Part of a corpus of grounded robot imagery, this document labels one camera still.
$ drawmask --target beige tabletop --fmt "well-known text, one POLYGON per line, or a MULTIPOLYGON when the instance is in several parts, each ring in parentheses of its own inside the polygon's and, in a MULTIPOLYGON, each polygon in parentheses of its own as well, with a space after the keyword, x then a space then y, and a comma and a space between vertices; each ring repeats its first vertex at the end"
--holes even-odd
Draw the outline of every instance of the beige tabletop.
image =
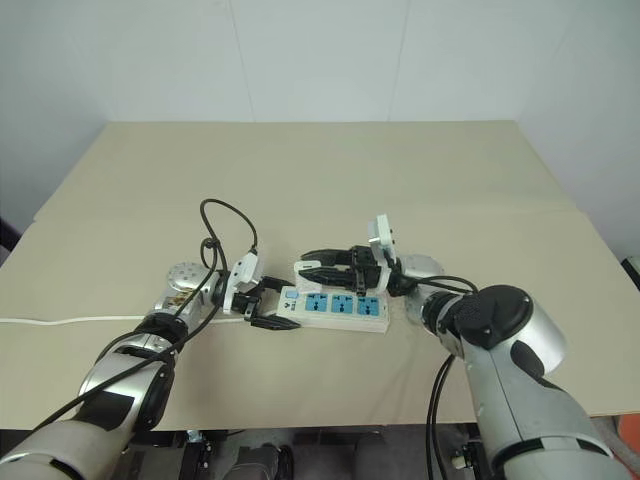
MULTIPOLYGON (((367 240, 387 213, 400 253, 479 286, 528 290, 564 331, 552 380, 590 414, 640 410, 640 296, 512 122, 110 124, 0 269, 0 317, 143 315, 167 270, 198 261, 205 197, 255 223, 267 273, 308 250, 367 240)), ((211 218, 230 261, 249 232, 211 218)), ((71 399, 134 321, 0 324, 0 428, 71 399)), ((183 351, 159 429, 423 423, 438 341, 391 300, 385 335, 215 325, 183 351)), ((472 421, 458 361, 442 421, 472 421)))

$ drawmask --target power strip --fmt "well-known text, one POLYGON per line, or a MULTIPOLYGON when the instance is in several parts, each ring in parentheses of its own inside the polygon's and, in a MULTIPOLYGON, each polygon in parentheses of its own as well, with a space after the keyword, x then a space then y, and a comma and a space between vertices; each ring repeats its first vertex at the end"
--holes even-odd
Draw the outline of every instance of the power strip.
POLYGON ((375 333, 385 333, 389 328, 386 298, 358 297, 344 290, 299 293, 295 287, 284 287, 277 314, 303 327, 375 333))

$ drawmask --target silver robot arm segment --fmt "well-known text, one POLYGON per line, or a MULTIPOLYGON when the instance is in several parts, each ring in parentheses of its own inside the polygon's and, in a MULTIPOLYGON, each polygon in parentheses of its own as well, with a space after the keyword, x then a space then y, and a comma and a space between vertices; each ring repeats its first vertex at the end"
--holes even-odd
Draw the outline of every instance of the silver robot arm segment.
MULTIPOLYGON (((111 342, 86 376, 80 393, 159 353, 192 332, 203 308, 213 307, 219 275, 175 313, 208 270, 182 263, 167 275, 168 287, 133 332, 111 342)), ((0 478, 16 480, 97 480, 109 478, 131 437, 154 428, 164 413, 178 353, 167 355, 81 404, 70 420, 32 433, 0 459, 0 478)))
POLYGON ((566 342, 526 292, 497 285, 459 295, 419 285, 406 306, 464 360, 496 478, 630 478, 582 407, 544 379, 563 360, 566 342))

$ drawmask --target white cable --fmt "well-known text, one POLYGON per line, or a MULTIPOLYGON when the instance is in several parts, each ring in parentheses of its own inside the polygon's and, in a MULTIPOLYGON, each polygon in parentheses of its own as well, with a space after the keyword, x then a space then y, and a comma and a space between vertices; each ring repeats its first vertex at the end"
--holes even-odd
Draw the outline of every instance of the white cable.
MULTIPOLYGON (((66 320, 34 320, 32 318, 0 318, 0 324, 2 323, 12 323, 19 325, 39 325, 43 327, 51 327, 55 325, 66 325, 69 323, 82 323, 82 322, 103 322, 103 321, 115 321, 115 320, 135 320, 141 321, 144 319, 142 315, 111 315, 111 316, 103 316, 103 317, 77 317, 77 318, 68 318, 66 320)), ((223 324, 223 323, 239 323, 244 322, 244 318, 240 317, 222 317, 213 319, 211 321, 212 325, 223 324)))

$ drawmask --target blue power socket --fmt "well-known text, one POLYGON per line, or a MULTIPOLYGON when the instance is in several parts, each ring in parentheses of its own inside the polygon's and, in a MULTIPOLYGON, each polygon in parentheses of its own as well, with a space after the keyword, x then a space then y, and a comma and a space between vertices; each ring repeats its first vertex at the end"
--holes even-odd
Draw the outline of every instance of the blue power socket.
POLYGON ((353 313, 353 297, 351 295, 334 295, 331 298, 332 313, 353 313))
POLYGON ((358 313, 377 317, 380 314, 380 302, 375 297, 358 297, 358 313))
POLYGON ((326 312, 327 311, 327 294, 311 293, 307 295, 307 303, 305 309, 310 312, 326 312))

